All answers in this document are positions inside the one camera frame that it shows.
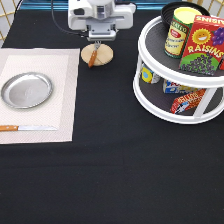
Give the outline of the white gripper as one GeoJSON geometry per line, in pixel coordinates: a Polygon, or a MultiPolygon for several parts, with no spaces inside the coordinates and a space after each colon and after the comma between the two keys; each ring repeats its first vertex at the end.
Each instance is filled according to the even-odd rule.
{"type": "Polygon", "coordinates": [[[134,3],[117,3],[116,0],[69,0],[68,26],[72,30],[88,31],[87,19],[114,17],[116,30],[129,29],[133,26],[135,10],[134,3]]]}

